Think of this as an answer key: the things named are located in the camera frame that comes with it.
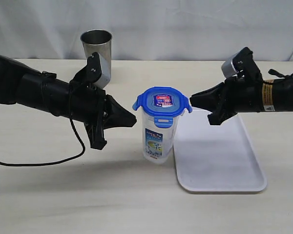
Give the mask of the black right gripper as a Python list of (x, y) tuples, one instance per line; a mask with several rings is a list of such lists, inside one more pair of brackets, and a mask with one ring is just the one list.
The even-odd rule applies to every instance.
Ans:
[(237, 75), (189, 98), (192, 107), (211, 112), (208, 115), (210, 125), (219, 126), (254, 103), (255, 90), (262, 81), (262, 75), (253, 60), (253, 51), (248, 47), (241, 50), (244, 63)]

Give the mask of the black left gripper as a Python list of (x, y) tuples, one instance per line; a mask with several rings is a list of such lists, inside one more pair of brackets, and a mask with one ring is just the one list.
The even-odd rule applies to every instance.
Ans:
[(70, 98), (76, 102), (92, 149), (103, 149), (107, 144), (104, 129), (133, 127), (136, 116), (122, 107), (105, 90), (94, 85), (101, 76), (97, 52), (87, 58), (86, 66), (70, 81)]

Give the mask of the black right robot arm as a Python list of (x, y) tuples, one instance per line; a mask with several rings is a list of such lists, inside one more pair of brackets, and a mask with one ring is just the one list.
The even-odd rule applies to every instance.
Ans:
[(191, 95), (193, 107), (209, 111), (210, 125), (219, 126), (238, 113), (293, 112), (293, 73), (274, 69), (264, 80), (250, 48), (244, 47), (221, 66), (225, 80)]

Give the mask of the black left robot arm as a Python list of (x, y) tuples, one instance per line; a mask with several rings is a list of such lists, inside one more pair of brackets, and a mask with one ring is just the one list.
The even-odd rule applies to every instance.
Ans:
[(97, 52), (70, 82), (0, 55), (0, 104), (17, 103), (82, 122), (90, 147), (101, 150), (107, 144), (105, 129), (133, 127), (137, 122), (134, 114), (103, 89), (109, 77), (108, 63)]

